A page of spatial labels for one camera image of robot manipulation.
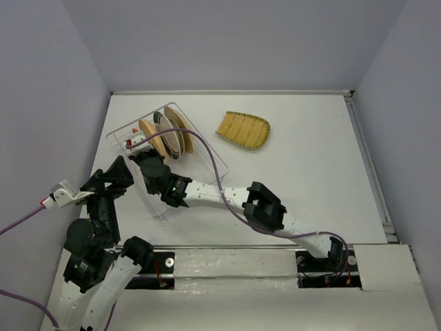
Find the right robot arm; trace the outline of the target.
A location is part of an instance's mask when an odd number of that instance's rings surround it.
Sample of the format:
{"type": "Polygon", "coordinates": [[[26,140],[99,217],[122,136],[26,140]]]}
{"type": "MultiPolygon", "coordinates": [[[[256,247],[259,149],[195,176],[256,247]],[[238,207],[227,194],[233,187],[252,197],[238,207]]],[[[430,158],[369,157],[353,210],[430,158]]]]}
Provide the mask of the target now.
{"type": "Polygon", "coordinates": [[[248,188],[222,188],[173,173],[155,150],[130,155],[141,171],[148,194],[175,208],[229,210],[252,230],[288,239],[306,249],[324,270],[347,266],[347,244],[341,236],[303,225],[288,213],[281,200],[264,184],[254,181],[248,188]]]}

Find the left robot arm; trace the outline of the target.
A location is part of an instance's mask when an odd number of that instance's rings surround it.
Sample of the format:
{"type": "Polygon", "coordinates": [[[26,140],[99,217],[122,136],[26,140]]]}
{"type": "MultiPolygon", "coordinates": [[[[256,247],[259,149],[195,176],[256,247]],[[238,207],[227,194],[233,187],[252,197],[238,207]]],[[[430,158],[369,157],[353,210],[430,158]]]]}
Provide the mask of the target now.
{"type": "Polygon", "coordinates": [[[55,330],[98,330],[122,291],[139,272],[152,266],[153,246],[139,237],[121,240],[115,199],[134,180],[122,156],[107,171],[97,170],[79,189],[63,180],[50,193],[52,205],[85,205],[88,216],[70,223],[64,250],[70,257],[63,273],[55,330]]]}

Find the small cream floral plate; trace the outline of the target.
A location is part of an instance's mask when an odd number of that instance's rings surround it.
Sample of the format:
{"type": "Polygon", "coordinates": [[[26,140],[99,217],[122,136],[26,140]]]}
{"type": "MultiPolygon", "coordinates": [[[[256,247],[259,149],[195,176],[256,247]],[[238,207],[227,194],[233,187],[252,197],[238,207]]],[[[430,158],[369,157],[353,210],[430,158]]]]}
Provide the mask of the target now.
{"type": "Polygon", "coordinates": [[[181,131],[176,131],[176,134],[178,135],[178,140],[180,143],[181,155],[183,155],[185,152],[185,138],[183,136],[183,132],[181,131]]]}

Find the white plate green red rim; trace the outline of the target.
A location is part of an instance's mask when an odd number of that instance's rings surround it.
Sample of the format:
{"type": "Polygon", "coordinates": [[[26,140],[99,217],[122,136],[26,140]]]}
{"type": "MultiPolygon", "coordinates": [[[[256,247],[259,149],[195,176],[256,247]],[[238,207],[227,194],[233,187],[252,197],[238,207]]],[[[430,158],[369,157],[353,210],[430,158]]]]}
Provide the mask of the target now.
{"type": "MultiPolygon", "coordinates": [[[[159,132],[163,132],[174,128],[172,122],[161,112],[156,111],[153,115],[155,128],[159,132]]],[[[178,137],[178,132],[170,131],[161,135],[161,140],[165,144],[165,149],[168,155],[174,160],[181,157],[181,144],[178,137]]]]}

